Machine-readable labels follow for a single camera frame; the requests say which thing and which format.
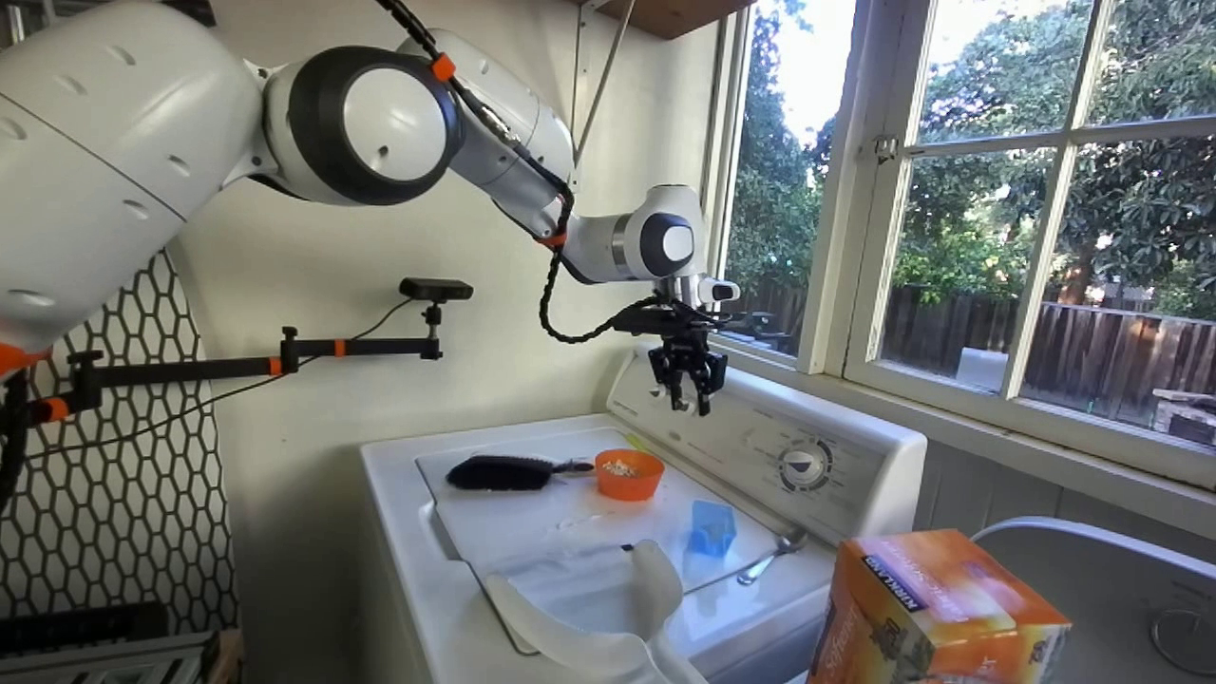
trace green foliage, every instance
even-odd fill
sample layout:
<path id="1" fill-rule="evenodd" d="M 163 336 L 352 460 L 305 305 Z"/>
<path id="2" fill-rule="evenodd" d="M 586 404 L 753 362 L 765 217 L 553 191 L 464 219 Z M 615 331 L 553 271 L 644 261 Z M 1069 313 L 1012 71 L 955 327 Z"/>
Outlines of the green foliage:
<path id="1" fill-rule="evenodd" d="M 729 217 L 729 271 L 744 288 L 744 313 L 772 313 L 766 327 L 796 331 L 800 294 L 814 260 L 819 193 L 814 187 L 814 153 L 791 134 L 778 94 L 778 32 L 796 18 L 804 0 L 781 0 L 756 13 L 753 68 L 744 91 L 739 160 Z"/>
<path id="2" fill-rule="evenodd" d="M 1060 128 L 1080 77 L 1089 0 L 999 14 L 955 63 L 930 71 L 919 138 Z M 1216 113 L 1216 3 L 1119 0 L 1103 52 L 1089 122 Z M 930 296 L 1017 294 L 1041 225 L 1050 160 L 930 156 L 906 187 L 898 284 Z M 1157 308 L 1216 308 L 1216 138 L 1089 143 L 1080 156 L 1060 233 L 1060 282 L 1080 300 L 1098 279 L 1157 284 Z"/>

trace wall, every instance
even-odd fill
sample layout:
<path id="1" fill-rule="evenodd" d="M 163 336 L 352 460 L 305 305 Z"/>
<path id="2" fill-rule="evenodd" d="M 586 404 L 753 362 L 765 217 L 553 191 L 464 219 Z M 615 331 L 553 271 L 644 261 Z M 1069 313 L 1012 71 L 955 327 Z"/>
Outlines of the wall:
<path id="1" fill-rule="evenodd" d="M 1046 478 L 1029 478 L 967 452 L 930 445 L 914 527 L 980 531 L 1006 518 L 1088 521 L 1216 564 L 1216 540 L 1167 527 L 1157 521 L 1095 500 Z"/>
<path id="2" fill-rule="evenodd" d="M 492 52 L 542 100 L 566 104 L 572 3 L 416 0 L 426 22 Z M 257 63 L 324 44 L 393 44 L 372 0 L 217 0 L 219 37 Z M 587 25 L 587 87 L 606 52 Z M 618 214 L 651 184 L 700 184 L 713 33 L 628 37 L 581 163 L 581 214 Z M 591 410 L 611 348 L 542 338 L 534 300 L 545 256 L 461 179 L 397 210 L 330 210 L 255 184 L 217 198 L 174 246 L 210 352 L 264 352 L 277 327 L 352 336 L 393 305 L 397 279 L 464 279 L 477 294 L 445 313 L 445 362 L 319 362 L 301 376 L 219 404 L 250 680 L 358 680 L 358 445 L 402 433 Z M 558 284 L 553 318 L 586 331 L 643 284 Z M 416 308 L 382 336 L 420 336 Z"/>

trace sink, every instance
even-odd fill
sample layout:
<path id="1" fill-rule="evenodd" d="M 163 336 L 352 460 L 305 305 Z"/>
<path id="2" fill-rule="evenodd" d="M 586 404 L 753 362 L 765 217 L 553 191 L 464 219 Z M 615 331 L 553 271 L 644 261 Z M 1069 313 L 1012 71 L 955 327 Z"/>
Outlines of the sink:
<path id="1" fill-rule="evenodd" d="M 1212 684 L 1212 564 L 1060 518 L 1012 518 L 975 543 L 1071 614 L 1052 680 Z"/>

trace orange cup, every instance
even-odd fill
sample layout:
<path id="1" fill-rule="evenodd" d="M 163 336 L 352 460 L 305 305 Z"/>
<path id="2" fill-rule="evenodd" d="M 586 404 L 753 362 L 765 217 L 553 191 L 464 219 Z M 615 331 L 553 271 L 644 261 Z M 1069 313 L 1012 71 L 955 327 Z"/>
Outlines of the orange cup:
<path id="1" fill-rule="evenodd" d="M 666 465 L 637 447 L 606 447 L 596 455 L 596 490 L 615 500 L 644 500 Z"/>

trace black cable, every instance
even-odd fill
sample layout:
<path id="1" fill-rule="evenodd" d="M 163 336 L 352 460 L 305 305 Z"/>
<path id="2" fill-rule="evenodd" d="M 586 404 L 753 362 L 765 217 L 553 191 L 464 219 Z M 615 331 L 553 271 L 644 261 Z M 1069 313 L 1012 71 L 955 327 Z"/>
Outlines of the black cable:
<path id="1" fill-rule="evenodd" d="M 553 324 L 552 324 L 552 300 L 553 300 L 553 284 L 558 284 L 558 266 L 563 266 L 563 256 L 553 252 L 553 260 L 545 261 L 545 279 L 542 279 L 542 288 L 538 288 L 538 327 L 563 342 L 563 346 L 581 346 L 581 342 L 591 342 L 600 338 L 604 331 L 611 331 L 611 318 L 604 318 L 600 327 L 586 331 L 586 336 L 563 336 Z"/>
<path id="2" fill-rule="evenodd" d="M 381 6 L 420 44 L 420 52 L 430 62 L 442 62 L 442 44 L 435 37 L 426 32 L 426 22 L 402 3 L 402 0 L 381 0 Z M 477 118 L 477 127 L 486 127 L 518 160 L 525 160 L 542 184 L 553 187 L 553 193 L 563 193 L 563 219 L 558 219 L 558 233 L 566 233 L 566 219 L 568 219 L 568 206 L 572 206 L 572 191 L 568 184 L 563 184 L 553 171 L 545 171 L 520 139 L 514 139 L 504 134 L 504 122 L 492 113 L 492 106 L 486 106 L 477 94 L 469 94 L 464 87 L 461 77 L 452 77 L 452 91 L 457 100 L 469 109 L 469 118 Z"/>
<path id="3" fill-rule="evenodd" d="M 381 331 L 393 313 L 402 313 L 407 305 L 410 305 L 410 300 L 392 305 L 372 327 L 364 327 L 364 331 L 352 336 L 352 338 L 376 336 L 376 331 Z M 106 440 L 62 445 L 62 447 L 49 447 L 49 452 L 30 452 L 25 460 L 46 460 L 46 455 L 53 455 L 53 452 L 106 447 L 106 445 L 120 445 L 120 440 L 131 440 L 131 436 L 145 436 L 145 433 L 158 433 L 158 431 L 168 431 L 172 422 L 183 422 L 184 415 L 210 410 L 210 407 L 217 407 L 217 404 L 227 404 L 227 400 L 234 400 L 234 394 L 257 391 L 257 388 L 277 384 L 277 380 L 283 380 L 283 376 L 264 376 L 264 380 L 255 380 L 255 384 L 219 391 L 219 394 L 211 394 L 211 400 L 205 400 L 205 404 L 183 407 L 178 415 L 168 415 L 168 419 L 158 419 L 158 422 L 149 422 L 149 426 L 139 426 L 139 431 L 131 431 L 131 433 L 116 433 L 116 436 L 106 436 Z"/>

